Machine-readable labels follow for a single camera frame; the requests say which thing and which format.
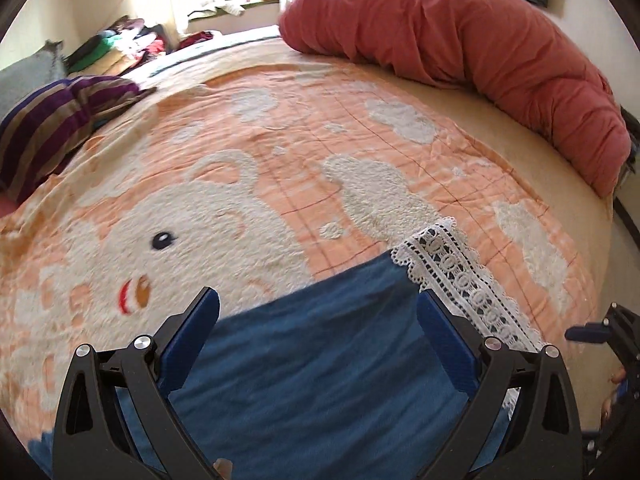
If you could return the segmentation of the left hand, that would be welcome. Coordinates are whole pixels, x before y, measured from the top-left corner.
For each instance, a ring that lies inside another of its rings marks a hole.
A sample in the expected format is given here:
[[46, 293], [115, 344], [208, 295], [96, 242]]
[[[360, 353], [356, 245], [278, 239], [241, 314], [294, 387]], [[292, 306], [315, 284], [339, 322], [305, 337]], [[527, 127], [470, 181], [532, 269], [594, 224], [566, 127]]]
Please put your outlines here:
[[218, 458], [214, 463], [214, 468], [224, 480], [232, 479], [233, 464], [226, 458]]

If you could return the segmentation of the right hand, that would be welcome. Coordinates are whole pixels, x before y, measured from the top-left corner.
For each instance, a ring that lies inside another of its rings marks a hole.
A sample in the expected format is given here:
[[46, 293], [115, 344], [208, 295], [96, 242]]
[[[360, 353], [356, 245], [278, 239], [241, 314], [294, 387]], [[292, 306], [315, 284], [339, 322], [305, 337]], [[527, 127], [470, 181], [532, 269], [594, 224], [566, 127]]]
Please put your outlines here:
[[600, 415], [601, 425], [604, 425], [610, 419], [613, 406], [617, 402], [618, 389], [625, 380], [626, 370], [623, 367], [621, 367], [619, 370], [616, 370], [616, 372], [611, 375], [610, 384], [614, 387], [614, 389], [602, 403]]

